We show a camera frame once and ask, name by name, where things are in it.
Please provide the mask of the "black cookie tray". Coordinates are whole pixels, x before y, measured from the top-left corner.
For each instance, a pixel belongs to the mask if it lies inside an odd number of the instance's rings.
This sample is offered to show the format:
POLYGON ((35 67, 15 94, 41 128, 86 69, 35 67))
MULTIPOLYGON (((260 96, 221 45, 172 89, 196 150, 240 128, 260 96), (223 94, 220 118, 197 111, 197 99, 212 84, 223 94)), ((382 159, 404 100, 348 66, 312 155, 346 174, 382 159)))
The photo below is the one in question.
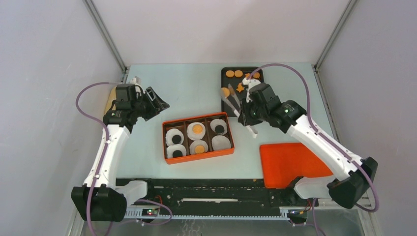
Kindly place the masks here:
MULTIPOLYGON (((230 92, 230 96, 228 97, 228 100, 230 101, 231 104, 234 105, 235 109, 240 110, 239 109, 239 105, 238 105, 238 99, 245 99, 246 98, 246 88, 242 93, 238 93, 236 91, 237 85, 239 83, 242 82, 242 80, 245 78, 245 74, 247 73, 252 73, 255 69, 257 69, 256 66, 229 66, 229 67, 223 67, 220 71, 220 80, 221 80, 221 88, 222 87, 226 87, 228 89, 233 89, 233 91, 230 92), (236 70, 241 70, 243 72, 243 76, 241 78, 237 78, 237 77, 233 77, 233 78, 228 78, 225 75, 225 72, 227 70, 232 70, 232 71, 236 71, 236 70)), ((260 73, 260 78, 258 80, 260 80, 261 82, 264 82, 264 74, 262 70, 258 71, 260 73)), ((226 112, 228 117, 232 117, 232 118, 236 118, 237 115, 234 114, 234 112, 232 111, 232 108, 229 107, 226 103, 224 103, 222 100, 220 100, 221 102, 221 110, 222 112, 226 112)))

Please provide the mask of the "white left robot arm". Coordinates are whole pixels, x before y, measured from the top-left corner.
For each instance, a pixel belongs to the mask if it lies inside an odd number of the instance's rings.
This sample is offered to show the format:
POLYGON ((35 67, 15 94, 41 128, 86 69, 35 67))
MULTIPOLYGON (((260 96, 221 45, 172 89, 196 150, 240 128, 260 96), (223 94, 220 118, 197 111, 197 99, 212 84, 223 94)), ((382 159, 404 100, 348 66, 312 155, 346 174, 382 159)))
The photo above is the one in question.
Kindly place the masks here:
POLYGON ((71 192, 71 199, 85 221, 120 222, 128 206, 138 200, 144 205, 155 200, 155 191, 143 180, 117 186, 117 170, 138 118, 148 121, 170 106, 152 87, 143 89, 137 83, 119 84, 115 93, 116 98, 102 119, 79 110, 103 128, 93 166, 82 186, 74 187, 71 192))

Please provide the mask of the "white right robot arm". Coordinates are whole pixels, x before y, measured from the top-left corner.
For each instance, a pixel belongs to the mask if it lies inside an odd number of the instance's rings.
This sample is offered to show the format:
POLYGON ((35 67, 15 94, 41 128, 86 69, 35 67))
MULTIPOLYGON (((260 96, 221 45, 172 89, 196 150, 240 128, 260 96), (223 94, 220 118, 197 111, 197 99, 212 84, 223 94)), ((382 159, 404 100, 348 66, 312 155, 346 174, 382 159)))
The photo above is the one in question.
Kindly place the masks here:
POLYGON ((245 85, 246 98, 240 101, 239 123, 253 126, 267 122, 295 138, 315 154, 331 171, 328 177, 296 177, 286 192, 288 203, 300 205, 305 199, 332 199, 351 209, 371 187, 378 163, 362 158, 343 147, 321 129, 297 102, 281 102, 266 83, 245 85))

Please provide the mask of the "black sandwich cookie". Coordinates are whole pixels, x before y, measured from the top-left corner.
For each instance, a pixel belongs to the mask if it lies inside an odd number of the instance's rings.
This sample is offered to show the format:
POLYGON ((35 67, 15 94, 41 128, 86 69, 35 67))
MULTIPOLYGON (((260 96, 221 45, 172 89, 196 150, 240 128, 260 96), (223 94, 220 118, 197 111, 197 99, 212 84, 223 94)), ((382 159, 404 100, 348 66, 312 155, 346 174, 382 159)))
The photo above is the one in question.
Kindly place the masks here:
POLYGON ((183 153, 182 153, 182 151, 181 151, 181 150, 175 150, 175 151, 173 151, 173 153, 172 153, 172 157, 173 157, 173 158, 183 157, 183 153))
POLYGON ((175 134, 175 135, 171 138, 171 140, 172 140, 172 142, 173 142, 173 144, 174 144, 174 145, 176 145, 176 144, 182 144, 182 142, 183 142, 182 136, 181 136, 181 135, 179 135, 179 134, 175 134))
POLYGON ((222 125, 217 125, 214 129, 215 133, 218 135, 223 135, 225 132, 225 128, 222 125))

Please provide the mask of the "orange cookie box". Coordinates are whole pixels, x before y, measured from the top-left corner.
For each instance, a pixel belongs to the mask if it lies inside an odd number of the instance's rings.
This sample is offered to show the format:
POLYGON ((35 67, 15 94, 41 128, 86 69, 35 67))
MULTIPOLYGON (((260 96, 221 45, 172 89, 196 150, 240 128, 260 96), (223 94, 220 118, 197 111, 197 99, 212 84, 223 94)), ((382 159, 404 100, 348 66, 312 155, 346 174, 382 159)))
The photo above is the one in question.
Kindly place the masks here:
POLYGON ((164 159, 179 164, 233 154, 235 145, 225 112, 162 123, 164 159))

